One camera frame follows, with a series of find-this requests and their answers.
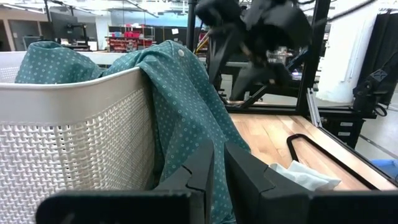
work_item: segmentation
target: teal shirt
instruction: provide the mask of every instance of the teal shirt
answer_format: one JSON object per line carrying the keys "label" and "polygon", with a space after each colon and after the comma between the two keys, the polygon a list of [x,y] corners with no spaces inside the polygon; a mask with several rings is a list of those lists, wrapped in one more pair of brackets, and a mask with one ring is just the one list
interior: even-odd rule
{"label": "teal shirt", "polygon": [[103,70],[88,57],[54,42],[36,42],[28,48],[16,83],[84,82],[132,67],[140,67],[152,81],[158,155],[155,165],[162,169],[161,180],[170,177],[202,140],[212,139],[215,145],[212,221],[233,222],[225,179],[224,142],[232,141],[248,152],[249,147],[209,84],[205,67],[184,46],[166,41],[123,55]]}

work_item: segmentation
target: white towel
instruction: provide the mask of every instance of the white towel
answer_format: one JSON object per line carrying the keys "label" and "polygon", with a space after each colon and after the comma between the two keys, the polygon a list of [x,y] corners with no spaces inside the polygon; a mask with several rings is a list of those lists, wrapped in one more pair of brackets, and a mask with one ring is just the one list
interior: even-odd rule
{"label": "white towel", "polygon": [[312,191],[333,190],[341,182],[340,179],[320,174],[318,171],[306,167],[297,161],[293,161],[288,169],[278,163],[271,164],[269,167],[284,177]]}

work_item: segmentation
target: laundry basket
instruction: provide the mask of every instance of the laundry basket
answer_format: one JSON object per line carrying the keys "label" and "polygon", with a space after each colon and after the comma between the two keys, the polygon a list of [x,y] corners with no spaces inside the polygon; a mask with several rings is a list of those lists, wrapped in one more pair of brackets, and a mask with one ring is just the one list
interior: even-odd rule
{"label": "laundry basket", "polygon": [[[143,189],[154,166],[152,102],[132,68],[96,80],[14,84],[25,52],[0,53],[0,223],[34,223],[61,190]],[[111,64],[121,54],[85,54]]]}

